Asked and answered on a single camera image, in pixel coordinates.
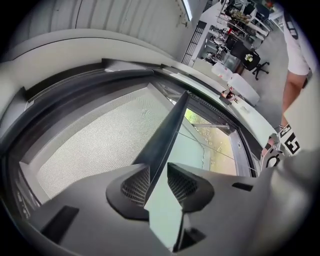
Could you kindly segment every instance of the short sleeve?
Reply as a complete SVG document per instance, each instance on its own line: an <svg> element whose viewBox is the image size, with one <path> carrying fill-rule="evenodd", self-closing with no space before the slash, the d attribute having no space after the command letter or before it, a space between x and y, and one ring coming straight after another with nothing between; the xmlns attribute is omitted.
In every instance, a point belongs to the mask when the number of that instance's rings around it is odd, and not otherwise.
<svg viewBox="0 0 320 256"><path fill-rule="evenodd" d="M284 18L283 33L289 58L288 70L296 75L307 75L309 73L309 66L302 54L299 41L291 36Z"/></svg>

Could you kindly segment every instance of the office chair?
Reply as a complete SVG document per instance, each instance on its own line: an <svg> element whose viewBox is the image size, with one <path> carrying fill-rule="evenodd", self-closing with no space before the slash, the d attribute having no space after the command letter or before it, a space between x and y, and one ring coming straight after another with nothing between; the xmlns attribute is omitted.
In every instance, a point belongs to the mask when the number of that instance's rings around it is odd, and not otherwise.
<svg viewBox="0 0 320 256"><path fill-rule="evenodd" d="M237 57L238 59L240 59L240 61L243 63L244 67L251 71L255 68L255 70L252 72L252 74L255 75L255 80L259 80L258 78L258 74L260 71L265 72L266 74L269 74L268 71L264 70L263 67L264 65L270 65L269 62L265 62L263 64L259 64L260 62L260 57L259 55L254 51L254 50L249 50L248 48L246 48L243 44L243 42L241 41L237 41L234 43L233 48L230 51L230 54L232 56ZM246 60L246 55L247 54L251 54L253 60L252 61L248 61Z"/></svg>

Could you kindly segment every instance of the chair base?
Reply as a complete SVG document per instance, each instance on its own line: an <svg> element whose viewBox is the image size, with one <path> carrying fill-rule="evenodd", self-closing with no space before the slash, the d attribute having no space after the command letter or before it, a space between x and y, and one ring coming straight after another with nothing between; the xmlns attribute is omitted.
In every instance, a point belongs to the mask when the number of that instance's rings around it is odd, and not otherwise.
<svg viewBox="0 0 320 256"><path fill-rule="evenodd" d="M264 73L266 73L266 74L269 74L268 71L266 71L266 70L263 69L264 65L266 65L266 64L267 64L267 65L270 65L270 63L266 61L265 63L263 63L263 64L258 64L258 65L256 66L255 70L252 72L252 74L255 75L255 80L259 80L258 74L259 74L260 71L262 71L262 72L264 72Z"/></svg>

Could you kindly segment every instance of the gray floor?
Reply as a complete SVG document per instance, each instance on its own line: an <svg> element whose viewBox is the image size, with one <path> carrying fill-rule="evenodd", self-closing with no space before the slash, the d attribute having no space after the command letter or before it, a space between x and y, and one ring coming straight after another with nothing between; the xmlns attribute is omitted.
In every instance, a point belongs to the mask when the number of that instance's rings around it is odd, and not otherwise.
<svg viewBox="0 0 320 256"><path fill-rule="evenodd" d="M255 79L252 71L244 70L242 77L255 89L260 101L255 109L275 128L281 122L282 96L288 72L288 54L284 34L276 27L269 33L257 50L261 62L270 62L265 69L269 74L259 73Z"/></svg>

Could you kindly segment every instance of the fluorescent light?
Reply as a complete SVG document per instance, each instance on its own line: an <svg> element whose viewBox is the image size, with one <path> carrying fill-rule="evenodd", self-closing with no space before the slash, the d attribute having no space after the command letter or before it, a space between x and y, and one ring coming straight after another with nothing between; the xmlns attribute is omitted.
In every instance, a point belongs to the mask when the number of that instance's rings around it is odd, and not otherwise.
<svg viewBox="0 0 320 256"><path fill-rule="evenodd" d="M183 3L183 6L184 6L184 9L185 9L185 11L186 11L186 15L187 15L187 17L188 17L188 20L191 21L191 19L192 19L192 14L191 14L191 9L190 9L188 0L182 0L182 3Z"/></svg>

